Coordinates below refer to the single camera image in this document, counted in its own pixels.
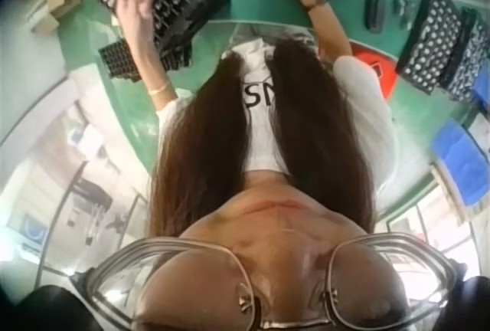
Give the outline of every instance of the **eyeglasses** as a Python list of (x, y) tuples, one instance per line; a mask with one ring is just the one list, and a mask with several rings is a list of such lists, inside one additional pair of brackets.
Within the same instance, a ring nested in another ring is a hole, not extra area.
[(319, 272), (309, 311), (300, 320), (267, 309), (253, 285), (255, 274), (248, 274), (233, 252), (197, 241), (136, 241), (70, 279), (119, 329), (130, 329), (144, 295), (158, 323), (213, 331), (404, 329), (442, 308), (460, 280), (456, 264), (407, 234), (373, 234), (340, 244)]

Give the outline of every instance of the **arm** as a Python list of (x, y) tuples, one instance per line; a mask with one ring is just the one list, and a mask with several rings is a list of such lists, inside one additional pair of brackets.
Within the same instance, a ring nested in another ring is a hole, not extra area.
[[(315, 0), (300, 0), (304, 6), (315, 3)], [(313, 28), (322, 45), (322, 56), (329, 63), (334, 63), (342, 55), (352, 55), (351, 45), (330, 4), (318, 6), (309, 12)]]
[(116, 14), (138, 72), (157, 111), (177, 98), (153, 44), (153, 0), (117, 0)]
[(177, 98), (177, 94), (162, 66), (157, 50), (152, 47), (143, 52), (131, 51), (131, 54), (155, 110), (163, 110), (168, 103)]

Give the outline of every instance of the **window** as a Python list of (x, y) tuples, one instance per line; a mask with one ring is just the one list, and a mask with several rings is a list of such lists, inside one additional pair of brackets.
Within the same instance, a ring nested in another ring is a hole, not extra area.
[(414, 235), (461, 264), (468, 266), (465, 278), (480, 274), (478, 253), (468, 222), (447, 202), (440, 186), (420, 199), (416, 205), (387, 222), (389, 232)]
[(389, 221), (388, 230), (391, 232), (412, 234), (419, 239), (426, 241), (426, 235), (424, 234), (423, 230), (423, 223), (416, 206), (409, 208), (393, 221)]

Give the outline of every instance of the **shoulder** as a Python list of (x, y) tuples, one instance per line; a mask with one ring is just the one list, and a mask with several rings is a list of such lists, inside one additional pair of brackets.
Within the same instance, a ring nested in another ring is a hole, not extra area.
[(333, 66), (333, 74), (337, 81), (346, 87), (359, 85), (362, 82), (374, 91), (381, 94), (381, 86), (376, 72), (365, 62), (351, 55), (339, 57)]

